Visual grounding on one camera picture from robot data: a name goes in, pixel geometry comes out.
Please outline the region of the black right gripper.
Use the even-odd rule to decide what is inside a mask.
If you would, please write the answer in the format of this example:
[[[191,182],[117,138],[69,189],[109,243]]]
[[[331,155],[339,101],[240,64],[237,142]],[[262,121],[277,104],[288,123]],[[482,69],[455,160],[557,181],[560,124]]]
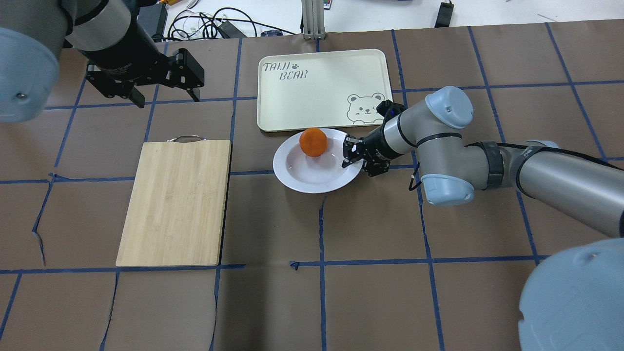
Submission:
[[[383,126],[377,127],[366,137],[356,138],[351,134],[346,134],[342,142],[342,149],[342,168],[347,168],[361,161],[361,171],[369,177],[377,177],[387,173],[390,168],[393,151],[385,141]]]

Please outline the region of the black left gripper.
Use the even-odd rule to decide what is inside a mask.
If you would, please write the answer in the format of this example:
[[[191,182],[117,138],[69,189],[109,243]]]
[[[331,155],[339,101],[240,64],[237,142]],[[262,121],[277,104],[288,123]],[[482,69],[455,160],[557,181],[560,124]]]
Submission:
[[[194,102],[200,102],[200,88],[205,85],[200,63],[184,47],[173,56],[161,53],[136,20],[117,43],[85,51],[85,57],[87,82],[106,98],[124,98],[143,109],[145,96],[137,87],[160,84],[185,90]]]

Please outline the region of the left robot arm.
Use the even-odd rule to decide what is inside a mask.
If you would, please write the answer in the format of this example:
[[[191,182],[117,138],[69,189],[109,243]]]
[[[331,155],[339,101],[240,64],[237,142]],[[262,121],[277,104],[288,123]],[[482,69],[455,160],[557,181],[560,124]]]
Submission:
[[[160,84],[200,100],[205,71],[184,48],[161,53],[138,22],[154,0],[3,0],[0,3],[0,119],[18,123],[38,117],[59,77],[59,58],[69,43],[88,60],[85,80],[106,98],[139,108],[139,86]]]

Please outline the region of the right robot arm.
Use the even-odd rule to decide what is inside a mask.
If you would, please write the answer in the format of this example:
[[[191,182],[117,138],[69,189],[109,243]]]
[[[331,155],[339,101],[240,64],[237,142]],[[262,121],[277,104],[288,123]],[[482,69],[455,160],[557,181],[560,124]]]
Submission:
[[[366,137],[345,137],[343,167],[361,161],[374,177],[415,151],[418,185],[431,205],[462,205],[477,190],[513,188],[606,236],[553,254],[530,274],[519,302],[524,351],[623,349],[622,169],[551,141],[465,145],[461,130],[474,109],[455,86],[410,108],[381,101],[375,111],[381,126]]]

